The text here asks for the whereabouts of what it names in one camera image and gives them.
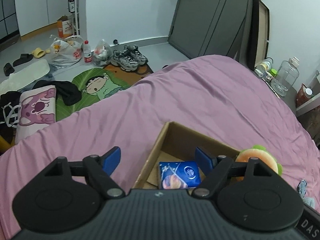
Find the grey sneaker left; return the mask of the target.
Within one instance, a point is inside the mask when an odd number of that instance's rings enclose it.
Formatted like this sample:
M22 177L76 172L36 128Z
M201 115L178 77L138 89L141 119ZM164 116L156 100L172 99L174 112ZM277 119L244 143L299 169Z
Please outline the grey sneaker left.
M114 50L110 62L125 72L134 72L139 67L139 63L130 56L127 50Z

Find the white plastic shopping bag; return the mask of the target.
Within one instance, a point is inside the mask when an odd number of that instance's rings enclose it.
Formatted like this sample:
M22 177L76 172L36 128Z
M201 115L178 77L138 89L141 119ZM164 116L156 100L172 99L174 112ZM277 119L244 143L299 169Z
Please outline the white plastic shopping bag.
M80 35L60 38L51 35L53 42L50 46L49 64L57 69L71 67L82 59L82 44Z

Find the white cabinet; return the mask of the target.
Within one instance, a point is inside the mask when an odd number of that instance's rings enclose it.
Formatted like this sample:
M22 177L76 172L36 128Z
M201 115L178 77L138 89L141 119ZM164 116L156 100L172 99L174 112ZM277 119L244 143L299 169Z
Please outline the white cabinet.
M68 15L68 0L1 0L1 41L55 25Z

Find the blue tissue pack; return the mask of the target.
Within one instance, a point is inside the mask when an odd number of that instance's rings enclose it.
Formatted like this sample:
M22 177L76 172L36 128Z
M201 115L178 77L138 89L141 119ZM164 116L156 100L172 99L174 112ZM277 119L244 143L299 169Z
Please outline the blue tissue pack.
M201 182L195 161L161 161L158 171L158 186L163 190L193 189Z

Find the red label water bottle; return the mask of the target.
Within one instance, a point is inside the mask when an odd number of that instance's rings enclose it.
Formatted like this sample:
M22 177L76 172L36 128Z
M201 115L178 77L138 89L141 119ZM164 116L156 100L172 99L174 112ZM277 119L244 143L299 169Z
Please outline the red label water bottle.
M91 47L89 45L88 40L84 41L84 44L82 46L82 51L84 54L84 61L86 63L90 63L92 61L92 52L91 52Z

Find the clear glass jar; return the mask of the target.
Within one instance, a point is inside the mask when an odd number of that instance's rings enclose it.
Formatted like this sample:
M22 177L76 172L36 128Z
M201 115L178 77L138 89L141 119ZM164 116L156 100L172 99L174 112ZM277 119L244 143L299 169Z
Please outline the clear glass jar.
M279 96L285 97L299 77L298 67L297 57L291 57L281 63L276 76L271 81L271 87Z

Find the clear plastic trash bag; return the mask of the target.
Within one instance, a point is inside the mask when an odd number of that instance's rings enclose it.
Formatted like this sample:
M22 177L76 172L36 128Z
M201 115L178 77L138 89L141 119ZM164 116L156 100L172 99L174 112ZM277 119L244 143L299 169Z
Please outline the clear plastic trash bag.
M98 67L104 67L110 64L112 50L110 45L104 40L100 40L93 51L92 61Z

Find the plush hamburger toy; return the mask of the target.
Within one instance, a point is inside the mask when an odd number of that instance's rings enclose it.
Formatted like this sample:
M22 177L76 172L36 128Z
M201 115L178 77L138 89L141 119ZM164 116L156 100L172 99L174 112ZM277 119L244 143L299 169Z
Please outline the plush hamburger toy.
M271 168L278 176L282 176L283 167L276 158L261 145L253 145L251 148L242 150L236 157L236 162L247 163L251 158L258 158Z

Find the grey door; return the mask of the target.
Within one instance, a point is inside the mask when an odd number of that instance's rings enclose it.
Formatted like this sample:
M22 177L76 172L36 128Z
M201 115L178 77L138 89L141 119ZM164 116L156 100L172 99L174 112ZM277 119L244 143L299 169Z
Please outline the grey door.
M190 59L235 57L248 0L178 0L169 43Z

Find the pink bed sheet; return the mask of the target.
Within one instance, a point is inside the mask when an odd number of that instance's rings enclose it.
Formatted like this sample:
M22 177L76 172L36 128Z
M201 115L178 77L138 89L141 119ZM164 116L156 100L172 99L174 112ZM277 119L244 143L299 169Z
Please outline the pink bed sheet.
M319 150L286 103L249 69L220 55L165 67L21 140L1 156L1 239L20 227L14 196L59 156L78 161L121 149L112 178L129 190L166 122L177 122L233 148L266 147L283 178L308 184L319 201Z

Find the cartoon character floor mat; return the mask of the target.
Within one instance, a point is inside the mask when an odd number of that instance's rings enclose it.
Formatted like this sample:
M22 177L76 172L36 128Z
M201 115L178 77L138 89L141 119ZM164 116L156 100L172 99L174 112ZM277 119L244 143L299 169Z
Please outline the cartoon character floor mat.
M60 121L74 112L108 98L130 85L116 77L116 73L102 68L92 68L77 75L71 82L81 92L81 100L67 106L61 97L56 101L56 121Z

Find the grey sneaker right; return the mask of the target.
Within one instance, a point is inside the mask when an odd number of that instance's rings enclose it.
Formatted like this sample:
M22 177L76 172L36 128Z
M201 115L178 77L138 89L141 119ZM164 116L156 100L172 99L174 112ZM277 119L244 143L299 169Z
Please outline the grey sneaker right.
M139 65L144 65L148 62L148 58L144 56L140 51L137 45L125 45L124 49L126 49L129 52L129 55L131 58L133 58L136 62L139 63Z

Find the black clothing on floor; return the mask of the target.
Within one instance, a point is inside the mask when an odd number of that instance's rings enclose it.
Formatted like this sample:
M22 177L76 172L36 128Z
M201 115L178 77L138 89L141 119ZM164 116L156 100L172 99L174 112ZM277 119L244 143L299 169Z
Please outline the black clothing on floor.
M66 106L76 104L82 99L82 94L77 86L69 81L46 81L40 80L33 85L33 89L41 88L45 86L55 86L56 97L61 96L63 103Z

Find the pink cartoon pillow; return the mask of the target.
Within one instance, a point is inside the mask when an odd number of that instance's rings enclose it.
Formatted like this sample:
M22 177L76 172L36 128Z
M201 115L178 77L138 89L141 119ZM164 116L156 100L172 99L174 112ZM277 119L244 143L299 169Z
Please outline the pink cartoon pillow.
M44 86L20 96L15 144L56 122L56 88Z

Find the small bottles near jar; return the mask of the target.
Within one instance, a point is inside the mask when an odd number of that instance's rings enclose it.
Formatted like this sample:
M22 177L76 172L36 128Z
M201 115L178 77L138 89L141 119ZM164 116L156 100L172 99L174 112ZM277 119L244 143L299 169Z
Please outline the small bottles near jar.
M261 79L271 82L273 78L277 75L277 70L273 68L273 59L267 57L254 68L255 74Z

